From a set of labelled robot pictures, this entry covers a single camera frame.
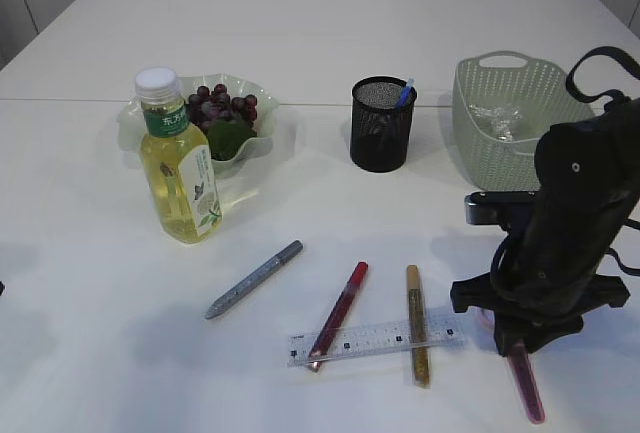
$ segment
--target red marker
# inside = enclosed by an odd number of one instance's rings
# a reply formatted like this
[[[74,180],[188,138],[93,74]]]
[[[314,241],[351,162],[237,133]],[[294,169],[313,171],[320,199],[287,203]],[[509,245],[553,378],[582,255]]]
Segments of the red marker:
[[[356,266],[356,269],[353,270],[353,273],[351,273],[351,278],[349,278],[347,286],[345,286],[342,293],[340,293],[340,297],[338,298],[338,301],[336,301],[329,318],[327,318],[326,323],[322,327],[322,331],[318,335],[318,339],[314,343],[313,348],[311,348],[309,358],[326,355],[329,351],[331,343],[333,343],[333,339],[338,333],[338,328],[342,326],[344,317],[347,316],[349,308],[351,308],[351,304],[360,289],[360,285],[362,285],[362,280],[364,280],[364,275],[367,273],[367,268],[369,268],[369,265],[364,261],[361,261]],[[311,371],[317,372],[322,363],[322,361],[314,361],[313,363],[309,363],[307,368]]]

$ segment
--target green plastic basket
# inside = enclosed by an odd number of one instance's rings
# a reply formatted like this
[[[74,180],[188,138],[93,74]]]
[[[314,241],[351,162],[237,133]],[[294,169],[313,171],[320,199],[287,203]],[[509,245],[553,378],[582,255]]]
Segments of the green plastic basket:
[[[480,64],[492,57],[515,57],[525,64]],[[555,63],[514,51],[495,51],[458,64],[453,86],[453,134],[467,173],[477,186],[492,191],[540,187],[533,165],[538,139],[555,123],[593,117],[588,105],[567,93],[565,77]],[[528,136],[504,141],[486,128],[483,131],[471,112],[474,106],[489,110],[517,108],[527,122]]]

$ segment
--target glass bowl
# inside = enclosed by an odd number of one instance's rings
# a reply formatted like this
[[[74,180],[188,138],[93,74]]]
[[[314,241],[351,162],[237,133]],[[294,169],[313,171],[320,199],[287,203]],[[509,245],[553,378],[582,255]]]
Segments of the glass bowl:
[[[280,106],[278,101],[264,91],[263,88],[251,83],[250,81],[219,73],[216,75],[204,76],[184,76],[180,77],[182,82],[182,95],[187,98],[191,93],[195,93],[196,89],[201,86],[207,86],[213,89],[218,83],[227,86],[227,91],[231,98],[235,96],[245,97],[249,94],[256,95],[258,98],[258,119],[254,124],[254,130],[257,136],[249,138],[238,149],[236,155],[225,161],[211,159],[213,168],[216,171],[224,170],[237,161],[252,156],[259,156],[264,152],[270,151],[273,145],[273,134],[276,129],[276,118],[274,111]],[[147,125],[142,116],[142,109],[138,98],[133,98],[127,106],[125,106],[117,118],[120,126],[118,131],[118,145],[124,151],[140,150],[140,142],[147,133]]]

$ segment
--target ruler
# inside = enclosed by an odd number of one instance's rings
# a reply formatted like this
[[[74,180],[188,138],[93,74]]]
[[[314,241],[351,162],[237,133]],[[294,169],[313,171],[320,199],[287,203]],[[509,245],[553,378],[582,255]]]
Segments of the ruler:
[[[320,334],[303,333],[289,337],[288,366],[304,366],[316,361],[346,360],[363,356],[384,355],[396,351],[408,351],[421,346],[447,346],[459,348],[464,343],[464,333],[453,315],[431,315],[425,321],[427,339],[411,342],[409,321],[393,321],[378,325],[340,328],[326,355],[309,359],[309,352]]]

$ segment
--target green leaf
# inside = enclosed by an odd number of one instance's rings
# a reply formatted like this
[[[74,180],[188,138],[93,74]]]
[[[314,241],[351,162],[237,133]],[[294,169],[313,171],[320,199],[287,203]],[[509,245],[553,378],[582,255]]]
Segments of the green leaf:
[[[207,133],[211,156],[220,161],[230,160],[245,141],[256,135],[242,119],[231,122],[218,120]]]

